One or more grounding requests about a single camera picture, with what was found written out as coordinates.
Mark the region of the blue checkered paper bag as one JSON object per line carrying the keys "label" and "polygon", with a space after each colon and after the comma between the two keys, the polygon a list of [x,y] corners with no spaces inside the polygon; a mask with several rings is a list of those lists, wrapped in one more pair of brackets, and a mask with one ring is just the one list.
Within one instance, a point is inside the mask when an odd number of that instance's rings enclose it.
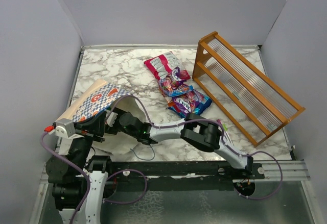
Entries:
{"label": "blue checkered paper bag", "polygon": [[[67,118],[73,122],[81,122],[102,111],[105,111],[107,114],[116,105],[116,108],[131,112],[133,116],[145,122],[146,116],[134,98],[126,97],[117,102],[120,97],[128,94],[128,91],[116,84],[110,84],[101,79],[96,80],[58,119]],[[155,153],[149,146],[145,147],[145,153],[141,156],[140,153],[136,152],[137,149],[140,149],[136,139],[123,135],[123,133],[118,133],[116,137],[106,134],[104,138],[105,141],[102,143],[93,143],[92,146],[97,152],[111,154],[117,159],[139,159],[145,161],[154,159]]]}

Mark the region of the blue snack bag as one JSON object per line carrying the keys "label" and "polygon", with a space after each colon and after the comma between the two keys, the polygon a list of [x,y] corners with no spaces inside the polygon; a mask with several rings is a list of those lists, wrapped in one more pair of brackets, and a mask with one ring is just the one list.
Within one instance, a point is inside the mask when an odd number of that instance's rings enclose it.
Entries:
{"label": "blue snack bag", "polygon": [[[194,114],[201,115],[211,105],[211,103],[212,103],[212,100],[205,96],[204,100],[200,104],[200,111],[198,113],[194,113]],[[175,112],[179,117],[181,117],[181,115],[175,111],[174,107],[167,107],[167,109]]]}

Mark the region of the purple Fox's candy bag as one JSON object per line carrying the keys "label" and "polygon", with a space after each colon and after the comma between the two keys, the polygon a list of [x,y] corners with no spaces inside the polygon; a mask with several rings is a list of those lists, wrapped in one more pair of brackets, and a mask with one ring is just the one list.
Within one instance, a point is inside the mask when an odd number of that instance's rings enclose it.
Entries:
{"label": "purple Fox's candy bag", "polygon": [[203,100],[204,96],[196,90],[172,97],[174,109],[181,117],[186,117],[189,113],[198,113]]}
{"label": "purple Fox's candy bag", "polygon": [[178,87],[184,84],[185,79],[181,77],[180,68],[175,67],[169,74],[158,81],[159,89],[163,93],[164,88],[169,86]]}

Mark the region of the blue colourful candy bag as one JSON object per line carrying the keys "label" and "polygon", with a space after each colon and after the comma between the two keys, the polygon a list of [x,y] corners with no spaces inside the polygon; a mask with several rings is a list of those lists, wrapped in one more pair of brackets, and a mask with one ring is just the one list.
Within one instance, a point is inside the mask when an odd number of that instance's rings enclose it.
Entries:
{"label": "blue colourful candy bag", "polygon": [[178,87],[169,86],[168,88],[164,88],[162,91],[165,96],[175,97],[175,96],[186,94],[193,90],[194,90],[194,88],[192,85],[189,86],[189,85],[182,84]]}

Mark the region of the pink snack bag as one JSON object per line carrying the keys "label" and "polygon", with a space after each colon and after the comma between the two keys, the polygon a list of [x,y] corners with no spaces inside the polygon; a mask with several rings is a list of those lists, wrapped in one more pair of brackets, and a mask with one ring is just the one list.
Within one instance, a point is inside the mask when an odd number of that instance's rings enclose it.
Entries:
{"label": "pink snack bag", "polygon": [[158,81],[168,75],[176,67],[180,69],[180,74],[183,79],[189,80],[191,78],[182,62],[172,52],[167,52],[148,59],[144,61],[144,64]]}

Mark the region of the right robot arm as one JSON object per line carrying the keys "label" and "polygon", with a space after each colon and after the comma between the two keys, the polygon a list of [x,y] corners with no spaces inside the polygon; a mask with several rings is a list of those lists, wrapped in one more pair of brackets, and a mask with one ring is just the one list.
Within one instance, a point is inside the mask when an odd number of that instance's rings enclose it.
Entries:
{"label": "right robot arm", "polygon": [[105,126],[105,133],[127,134],[144,145],[165,140],[182,139],[196,149],[216,153],[233,168],[232,174],[245,179],[253,173],[253,157],[242,154],[232,143],[224,139],[224,130],[217,121],[205,119],[194,113],[176,122],[154,124],[142,122],[130,112],[115,108],[116,118]]}

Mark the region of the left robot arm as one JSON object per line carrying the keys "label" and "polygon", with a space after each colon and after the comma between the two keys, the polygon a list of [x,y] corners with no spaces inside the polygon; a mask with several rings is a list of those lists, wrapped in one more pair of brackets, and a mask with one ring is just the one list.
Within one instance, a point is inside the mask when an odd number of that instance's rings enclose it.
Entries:
{"label": "left robot arm", "polygon": [[104,141],[106,112],[89,119],[73,122],[60,119],[44,129],[46,135],[56,135],[72,141],[68,153],[60,155],[45,143],[51,153],[45,170],[53,185],[52,196],[63,223],[100,223],[105,180],[113,168],[109,156],[88,158],[94,141]]}

